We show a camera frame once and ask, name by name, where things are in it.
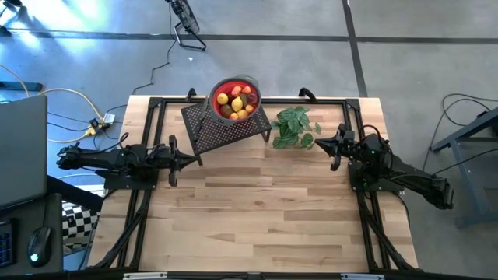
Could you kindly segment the red collapsible bowl grey rim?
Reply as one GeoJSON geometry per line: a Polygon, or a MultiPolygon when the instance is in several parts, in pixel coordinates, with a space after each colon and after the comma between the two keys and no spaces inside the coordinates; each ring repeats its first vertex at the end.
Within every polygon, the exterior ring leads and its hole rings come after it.
{"type": "Polygon", "coordinates": [[[211,113],[210,116],[213,121],[215,121],[217,124],[221,124],[223,126],[230,126],[232,124],[240,123],[243,121],[247,121],[250,117],[255,115],[255,113],[258,111],[258,109],[261,106],[261,92],[258,88],[258,82],[256,79],[249,75],[237,75],[232,78],[224,79],[221,82],[217,83],[214,88],[212,89],[212,92],[210,93],[209,96],[209,106],[211,108],[211,113]],[[230,120],[224,118],[220,114],[219,108],[222,105],[219,105],[216,101],[216,98],[219,93],[225,93],[229,97],[229,104],[231,106],[231,102],[235,99],[234,97],[231,96],[231,92],[233,91],[233,88],[235,86],[240,86],[242,89],[246,86],[250,86],[251,92],[250,93],[257,93],[258,94],[258,104],[257,105],[251,105],[254,107],[254,111],[248,115],[247,118],[244,119],[237,119],[237,120],[230,120]]]}

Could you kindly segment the grey power adapter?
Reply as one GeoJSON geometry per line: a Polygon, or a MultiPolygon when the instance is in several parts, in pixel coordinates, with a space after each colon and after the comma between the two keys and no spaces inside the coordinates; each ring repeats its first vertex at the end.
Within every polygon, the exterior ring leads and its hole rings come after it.
{"type": "Polygon", "coordinates": [[[102,119],[91,119],[89,121],[89,127],[86,130],[86,136],[94,136],[101,131],[107,130],[115,120],[115,115],[110,113],[105,113],[102,119]]]}

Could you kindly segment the black floor fan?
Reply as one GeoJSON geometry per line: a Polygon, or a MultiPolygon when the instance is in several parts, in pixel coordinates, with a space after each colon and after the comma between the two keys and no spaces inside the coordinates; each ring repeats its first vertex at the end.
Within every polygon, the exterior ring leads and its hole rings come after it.
{"type": "Polygon", "coordinates": [[[195,18],[195,14],[192,12],[188,0],[165,0],[174,14],[178,17],[179,23],[174,26],[174,34],[177,43],[184,48],[192,49],[196,51],[206,51],[207,45],[198,36],[200,32],[200,27],[198,21],[195,18]],[[188,35],[193,36],[200,44],[199,46],[187,45],[182,42],[180,37],[180,29],[183,29],[188,35]]]}

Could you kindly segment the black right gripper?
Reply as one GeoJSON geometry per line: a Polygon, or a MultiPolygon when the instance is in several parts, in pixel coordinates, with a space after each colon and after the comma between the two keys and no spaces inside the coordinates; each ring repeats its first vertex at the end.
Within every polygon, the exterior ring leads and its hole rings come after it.
{"type": "Polygon", "coordinates": [[[372,128],[374,133],[355,140],[355,132],[349,130],[345,124],[340,124],[334,137],[317,138],[314,143],[333,158],[331,170],[336,171],[341,158],[352,158],[366,166],[379,167],[385,155],[389,152],[388,142],[381,137],[376,127],[366,124],[363,128],[372,128]]]}

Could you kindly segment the silver aluminium bracket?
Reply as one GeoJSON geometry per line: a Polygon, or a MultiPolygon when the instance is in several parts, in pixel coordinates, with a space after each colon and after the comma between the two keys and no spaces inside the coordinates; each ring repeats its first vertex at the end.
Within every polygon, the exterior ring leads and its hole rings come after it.
{"type": "Polygon", "coordinates": [[[367,273],[342,273],[341,280],[385,280],[384,275],[367,274],[367,273]]]}
{"type": "Polygon", "coordinates": [[[122,280],[165,280],[167,273],[163,271],[125,273],[122,280]]]}

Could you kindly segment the black computer mouse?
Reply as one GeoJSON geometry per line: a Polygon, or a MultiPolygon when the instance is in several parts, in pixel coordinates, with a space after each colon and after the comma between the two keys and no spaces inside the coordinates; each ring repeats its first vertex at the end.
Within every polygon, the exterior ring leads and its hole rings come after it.
{"type": "Polygon", "coordinates": [[[34,268],[48,263],[51,258],[51,228],[42,226],[31,234],[26,249],[28,261],[34,268]]]}

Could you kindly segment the black operator desk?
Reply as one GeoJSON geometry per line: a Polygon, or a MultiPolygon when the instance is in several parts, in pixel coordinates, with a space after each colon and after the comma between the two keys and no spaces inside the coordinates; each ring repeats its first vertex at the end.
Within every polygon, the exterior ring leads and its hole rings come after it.
{"type": "Polygon", "coordinates": [[[0,221],[14,219],[16,222],[16,262],[8,267],[0,268],[0,278],[7,279],[21,275],[53,273],[63,270],[61,212],[61,196],[59,194],[51,194],[44,198],[28,201],[0,212],[0,221]],[[33,231],[42,226],[51,228],[51,258],[46,265],[34,268],[28,261],[26,249],[33,231]]]}

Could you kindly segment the grey metal table frame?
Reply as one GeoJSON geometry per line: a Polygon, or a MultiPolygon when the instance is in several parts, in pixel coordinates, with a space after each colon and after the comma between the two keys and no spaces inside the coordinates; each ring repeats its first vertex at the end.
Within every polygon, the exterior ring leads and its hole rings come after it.
{"type": "Polygon", "coordinates": [[[498,136],[479,137],[489,128],[498,128],[498,107],[430,146],[438,153],[449,148],[456,160],[461,186],[472,211],[455,219],[459,228],[498,222],[498,136]]]}

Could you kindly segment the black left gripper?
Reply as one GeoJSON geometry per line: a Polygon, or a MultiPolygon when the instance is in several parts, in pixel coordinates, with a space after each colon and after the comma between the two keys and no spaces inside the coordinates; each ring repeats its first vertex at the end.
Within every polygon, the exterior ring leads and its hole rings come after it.
{"type": "Polygon", "coordinates": [[[177,171],[197,161],[196,156],[183,153],[177,149],[175,135],[169,136],[168,145],[160,144],[154,146],[147,157],[148,164],[153,168],[168,169],[170,171],[168,182],[171,187],[177,186],[177,171]]]}

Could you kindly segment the black perforated metal stand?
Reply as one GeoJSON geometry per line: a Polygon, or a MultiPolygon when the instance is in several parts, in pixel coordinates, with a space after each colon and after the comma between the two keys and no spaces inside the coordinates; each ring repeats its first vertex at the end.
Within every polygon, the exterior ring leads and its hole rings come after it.
{"type": "Polygon", "coordinates": [[[268,142],[272,130],[261,107],[248,118],[231,124],[203,103],[182,108],[181,115],[199,166],[203,165],[203,153],[255,135],[261,135],[264,142],[268,142]]]}

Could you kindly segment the black keyboard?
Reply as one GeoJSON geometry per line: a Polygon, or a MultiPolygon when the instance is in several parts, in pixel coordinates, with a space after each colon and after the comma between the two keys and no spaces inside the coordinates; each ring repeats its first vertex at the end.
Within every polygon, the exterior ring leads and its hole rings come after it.
{"type": "Polygon", "coordinates": [[[0,221],[0,268],[16,263],[16,222],[14,219],[0,221]]]}

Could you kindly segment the artificial green leafy plant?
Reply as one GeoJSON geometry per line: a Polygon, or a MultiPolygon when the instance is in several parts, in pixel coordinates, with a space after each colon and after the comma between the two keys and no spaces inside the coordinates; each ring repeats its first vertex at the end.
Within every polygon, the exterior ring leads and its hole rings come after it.
{"type": "Polygon", "coordinates": [[[308,108],[298,106],[277,113],[276,120],[272,122],[272,127],[278,131],[272,142],[274,149],[313,148],[314,135],[321,134],[321,125],[317,122],[311,124],[308,111],[308,108]]]}

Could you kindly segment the black chair base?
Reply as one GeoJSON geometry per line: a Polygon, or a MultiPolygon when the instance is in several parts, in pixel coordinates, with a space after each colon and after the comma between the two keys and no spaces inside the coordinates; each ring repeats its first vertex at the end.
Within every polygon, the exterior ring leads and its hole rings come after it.
{"type": "MultiPolygon", "coordinates": [[[[10,12],[19,15],[20,10],[23,8],[23,3],[21,0],[0,0],[4,9],[0,12],[0,17],[3,15],[3,12],[8,9],[10,12]]],[[[0,35],[10,37],[12,33],[8,31],[8,29],[0,25],[0,35]]]]}

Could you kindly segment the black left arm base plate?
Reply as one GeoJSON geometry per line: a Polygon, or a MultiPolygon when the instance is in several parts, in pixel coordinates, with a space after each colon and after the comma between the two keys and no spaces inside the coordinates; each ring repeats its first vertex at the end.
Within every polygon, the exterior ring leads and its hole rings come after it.
{"type": "Polygon", "coordinates": [[[139,168],[118,170],[96,170],[95,174],[105,179],[108,190],[152,190],[156,187],[159,171],[139,168]]]}

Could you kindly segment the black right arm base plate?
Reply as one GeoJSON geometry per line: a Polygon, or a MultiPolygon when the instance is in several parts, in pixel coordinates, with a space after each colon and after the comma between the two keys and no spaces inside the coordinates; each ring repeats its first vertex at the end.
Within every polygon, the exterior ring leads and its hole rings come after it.
{"type": "Polygon", "coordinates": [[[376,178],[368,174],[361,162],[349,162],[348,164],[349,182],[353,191],[389,191],[403,192],[404,187],[390,182],[385,178],[376,178]]]}

